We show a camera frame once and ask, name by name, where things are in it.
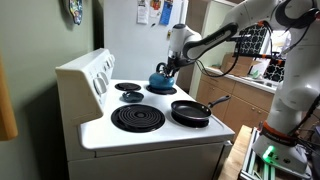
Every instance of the refrigerator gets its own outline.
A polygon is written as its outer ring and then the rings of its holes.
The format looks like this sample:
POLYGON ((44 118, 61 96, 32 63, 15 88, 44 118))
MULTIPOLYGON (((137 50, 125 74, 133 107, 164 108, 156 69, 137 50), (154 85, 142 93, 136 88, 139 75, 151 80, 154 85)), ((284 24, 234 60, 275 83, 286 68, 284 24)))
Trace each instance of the refrigerator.
POLYGON ((158 63, 167 62, 170 31, 185 23, 188 0, 172 6, 165 0, 105 0, 103 6, 104 47, 116 59, 112 79, 148 80, 158 63), (141 12, 141 2, 148 11, 141 12))

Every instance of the refrigerator door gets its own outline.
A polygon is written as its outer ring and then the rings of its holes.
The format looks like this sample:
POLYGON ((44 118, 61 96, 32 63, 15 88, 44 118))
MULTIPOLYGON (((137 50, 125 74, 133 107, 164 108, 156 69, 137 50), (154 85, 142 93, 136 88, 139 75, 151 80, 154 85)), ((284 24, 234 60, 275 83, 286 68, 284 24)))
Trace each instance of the refrigerator door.
POLYGON ((112 79, 148 80, 158 63, 167 62, 168 32, 185 23, 187 3, 174 0, 169 24, 162 25, 161 15, 137 24, 137 0, 104 1, 104 46, 116 58, 112 79))

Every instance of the stove burner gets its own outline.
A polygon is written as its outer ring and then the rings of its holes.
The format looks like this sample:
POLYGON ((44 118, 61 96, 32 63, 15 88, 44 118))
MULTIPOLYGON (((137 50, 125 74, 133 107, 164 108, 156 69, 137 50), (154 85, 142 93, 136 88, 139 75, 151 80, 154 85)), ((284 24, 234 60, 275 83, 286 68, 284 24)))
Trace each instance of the stove burner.
POLYGON ((179 118, 175 113, 171 112, 171 117, 177 121, 178 123, 192 127, 192 128, 203 128, 208 126, 209 120, 208 121, 196 121, 196 120, 188 120, 188 119, 181 119, 179 118))
POLYGON ((156 108, 146 105, 126 105, 116 109, 111 120, 118 128, 129 132, 150 132, 160 128, 164 114, 156 108))
POLYGON ((152 88, 150 85, 147 86, 147 90, 152 92, 152 93, 160 94, 160 95, 175 94, 177 92, 177 90, 175 88, 171 88, 171 89, 168 89, 168 90, 161 90, 161 89, 152 88))
POLYGON ((141 87, 138 84, 133 83, 119 83, 114 86, 120 91, 138 91, 141 87))

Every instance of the green light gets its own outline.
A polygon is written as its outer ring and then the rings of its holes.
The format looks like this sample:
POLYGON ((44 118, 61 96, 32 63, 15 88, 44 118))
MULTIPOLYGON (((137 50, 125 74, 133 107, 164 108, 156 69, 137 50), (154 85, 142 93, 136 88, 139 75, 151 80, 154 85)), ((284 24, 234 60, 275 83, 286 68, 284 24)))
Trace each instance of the green light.
POLYGON ((274 150, 274 146, 269 146, 266 152, 263 154, 262 158, 266 160, 269 156, 269 154, 274 150))

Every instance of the box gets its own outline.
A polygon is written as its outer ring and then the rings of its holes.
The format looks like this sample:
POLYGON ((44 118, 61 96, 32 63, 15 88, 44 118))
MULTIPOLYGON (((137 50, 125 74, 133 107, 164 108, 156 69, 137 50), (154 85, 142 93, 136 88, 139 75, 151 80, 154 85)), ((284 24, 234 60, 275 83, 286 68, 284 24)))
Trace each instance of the box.
MULTIPOLYGON (((224 55, 223 60, 222 60, 222 64, 220 67, 220 70, 222 72, 226 72, 233 65, 235 57, 232 57, 232 55, 233 55, 233 52, 226 53, 224 55)), ((248 75, 248 72, 249 72, 251 66, 254 66, 259 63, 260 63, 259 61, 253 61, 252 57, 239 56, 237 64, 235 65, 233 70, 231 72, 229 72, 229 74, 232 74, 235 76, 245 77, 248 75)))

